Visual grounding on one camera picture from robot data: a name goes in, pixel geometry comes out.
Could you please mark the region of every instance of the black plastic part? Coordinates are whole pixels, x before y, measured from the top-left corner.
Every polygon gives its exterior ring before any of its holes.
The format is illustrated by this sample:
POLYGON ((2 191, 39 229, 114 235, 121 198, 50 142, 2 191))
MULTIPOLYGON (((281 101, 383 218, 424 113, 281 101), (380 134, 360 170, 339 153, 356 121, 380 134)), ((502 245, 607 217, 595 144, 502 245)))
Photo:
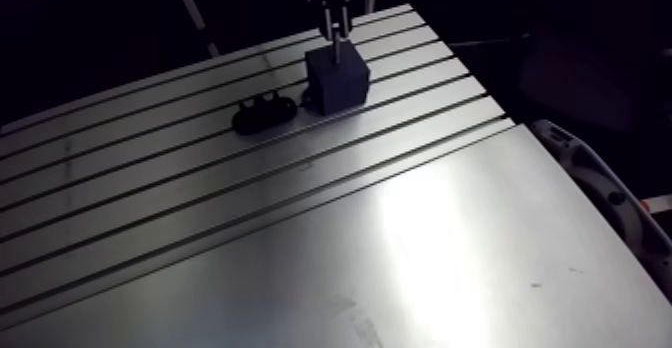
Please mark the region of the black plastic part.
POLYGON ((349 41, 340 45, 340 62, 331 46, 306 53, 308 91, 304 103, 321 115, 330 115, 363 104, 371 72, 349 41))
POLYGON ((256 96, 248 107, 244 102, 240 110, 233 115, 231 127, 240 135, 252 135, 283 124, 296 116, 296 103, 289 97, 280 97, 273 93, 271 100, 256 96))
POLYGON ((607 196, 607 200, 614 206, 620 206, 621 204, 625 203, 628 199, 626 198, 625 194, 618 191, 612 191, 607 196))

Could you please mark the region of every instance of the aluminum table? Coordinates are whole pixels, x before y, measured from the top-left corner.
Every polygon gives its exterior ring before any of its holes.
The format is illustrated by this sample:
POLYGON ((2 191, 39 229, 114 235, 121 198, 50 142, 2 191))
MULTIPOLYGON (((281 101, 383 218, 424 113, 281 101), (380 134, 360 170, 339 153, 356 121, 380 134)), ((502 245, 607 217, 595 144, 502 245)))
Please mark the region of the aluminum table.
POLYGON ((670 347, 672 309, 408 6, 355 20, 365 105, 251 137, 304 32, 3 128, 0 346, 670 347))

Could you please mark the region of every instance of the dark background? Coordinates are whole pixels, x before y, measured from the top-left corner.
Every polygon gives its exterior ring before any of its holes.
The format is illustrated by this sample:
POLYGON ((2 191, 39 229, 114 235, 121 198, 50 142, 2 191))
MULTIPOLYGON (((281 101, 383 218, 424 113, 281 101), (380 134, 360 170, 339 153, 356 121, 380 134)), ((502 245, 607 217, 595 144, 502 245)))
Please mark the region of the dark background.
MULTIPOLYGON (((314 27, 303 0, 195 1, 221 53, 314 27)), ((513 39, 454 49, 518 122, 552 118, 580 135, 639 196, 672 191, 665 111, 672 74, 660 56, 672 46, 670 0, 377 0, 377 9, 403 3, 447 43, 513 39), (545 39, 571 57, 540 52, 545 39), (539 67, 530 60, 553 65, 554 75, 531 72, 539 67), (624 118, 605 127, 591 122, 597 113, 572 113, 609 109, 607 92, 597 93, 599 102, 557 109, 562 97, 552 92, 563 70, 578 64, 627 96, 624 118), (526 72, 548 93, 526 93, 526 72)), ((0 123, 208 58, 180 0, 0 0, 0 10, 0 123)))

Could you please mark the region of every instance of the metal work surface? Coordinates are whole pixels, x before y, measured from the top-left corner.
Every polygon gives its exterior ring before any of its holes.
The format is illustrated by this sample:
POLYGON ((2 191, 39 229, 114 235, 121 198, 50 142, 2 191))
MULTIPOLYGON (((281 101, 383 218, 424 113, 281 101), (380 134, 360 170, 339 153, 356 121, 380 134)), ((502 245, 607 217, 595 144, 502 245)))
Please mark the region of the metal work surface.
POLYGON ((334 116, 230 127, 300 101, 309 31, 4 127, 0 345, 672 345, 625 245, 422 18, 354 23, 371 88, 334 116))
POLYGON ((518 126, 0 342, 669 347, 671 320, 617 235, 518 126))
POLYGON ((316 31, 29 117, 0 138, 0 327, 86 299, 513 126, 409 6, 355 20, 366 104, 251 137, 237 103, 297 102, 316 31))

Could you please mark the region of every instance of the black cube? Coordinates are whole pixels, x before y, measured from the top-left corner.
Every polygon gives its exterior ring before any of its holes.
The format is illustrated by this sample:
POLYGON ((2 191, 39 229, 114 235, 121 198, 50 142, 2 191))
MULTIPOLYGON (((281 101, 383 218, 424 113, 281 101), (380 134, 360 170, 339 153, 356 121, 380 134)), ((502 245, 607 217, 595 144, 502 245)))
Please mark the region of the black cube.
POLYGON ((331 46, 306 52, 308 94, 313 108, 330 115, 366 101, 371 71, 350 41, 340 43, 340 60, 334 62, 331 46))

